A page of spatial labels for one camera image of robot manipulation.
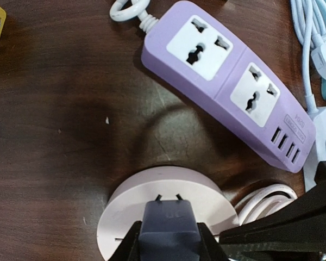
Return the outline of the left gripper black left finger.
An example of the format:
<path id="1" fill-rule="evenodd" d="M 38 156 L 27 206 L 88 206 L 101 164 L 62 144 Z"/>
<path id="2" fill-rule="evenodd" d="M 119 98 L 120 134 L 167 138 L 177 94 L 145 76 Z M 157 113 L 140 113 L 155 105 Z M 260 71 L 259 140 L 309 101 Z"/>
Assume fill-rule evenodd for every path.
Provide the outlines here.
<path id="1" fill-rule="evenodd" d="M 110 261 L 140 261 L 139 232 L 141 221 L 135 221 L 111 256 Z"/>

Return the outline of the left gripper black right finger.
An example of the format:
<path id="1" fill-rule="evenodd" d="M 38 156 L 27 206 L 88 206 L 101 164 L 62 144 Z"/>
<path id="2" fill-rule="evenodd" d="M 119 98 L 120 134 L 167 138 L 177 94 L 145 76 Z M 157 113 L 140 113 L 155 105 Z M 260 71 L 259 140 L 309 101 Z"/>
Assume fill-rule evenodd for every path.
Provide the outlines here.
<path id="1" fill-rule="evenodd" d="M 224 253 L 220 244 L 215 240 L 214 236 L 205 223 L 197 223 L 201 244 L 199 252 L 200 261 L 228 261 L 228 256 Z"/>

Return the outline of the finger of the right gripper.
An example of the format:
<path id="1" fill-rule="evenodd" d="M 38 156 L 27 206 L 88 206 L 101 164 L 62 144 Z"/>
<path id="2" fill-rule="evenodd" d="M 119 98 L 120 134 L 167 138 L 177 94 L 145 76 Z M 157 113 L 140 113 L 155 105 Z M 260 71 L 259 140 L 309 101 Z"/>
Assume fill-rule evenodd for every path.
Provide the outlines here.
<path id="1" fill-rule="evenodd" d="M 260 220 L 220 233 L 233 260 L 326 260 L 326 161 L 318 164 L 316 186 Z"/>

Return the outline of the round pink socket hub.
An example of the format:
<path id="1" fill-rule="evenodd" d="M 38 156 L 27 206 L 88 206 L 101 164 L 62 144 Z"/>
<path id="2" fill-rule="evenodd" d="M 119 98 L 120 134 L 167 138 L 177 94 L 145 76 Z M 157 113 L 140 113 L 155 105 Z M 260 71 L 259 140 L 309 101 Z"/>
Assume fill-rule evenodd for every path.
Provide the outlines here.
<path id="1" fill-rule="evenodd" d="M 239 225 L 235 208 L 210 178 L 184 167 L 159 166 L 140 171 L 110 197 L 97 227 L 97 244 L 109 260 L 136 221 L 175 225 L 204 223 L 213 235 Z"/>

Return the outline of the dark navy usb charger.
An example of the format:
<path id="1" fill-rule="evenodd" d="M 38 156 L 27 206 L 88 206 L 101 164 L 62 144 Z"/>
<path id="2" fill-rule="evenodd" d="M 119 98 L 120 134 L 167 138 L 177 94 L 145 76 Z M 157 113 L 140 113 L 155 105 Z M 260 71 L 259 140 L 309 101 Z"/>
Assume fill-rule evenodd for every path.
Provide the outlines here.
<path id="1" fill-rule="evenodd" d="M 158 195 L 145 205 L 139 233 L 140 259 L 148 261 L 199 260 L 201 237 L 190 201 Z"/>

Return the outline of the purple power strip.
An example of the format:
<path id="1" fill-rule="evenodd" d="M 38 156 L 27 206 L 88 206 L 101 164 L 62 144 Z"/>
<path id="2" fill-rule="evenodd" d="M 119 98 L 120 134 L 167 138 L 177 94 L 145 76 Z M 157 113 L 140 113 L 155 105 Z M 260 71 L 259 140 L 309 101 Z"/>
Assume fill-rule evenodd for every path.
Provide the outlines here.
<path id="1" fill-rule="evenodd" d="M 315 141 L 312 120 L 275 73 L 202 8 L 171 6 L 147 33 L 141 60 L 268 164 L 301 170 Z"/>

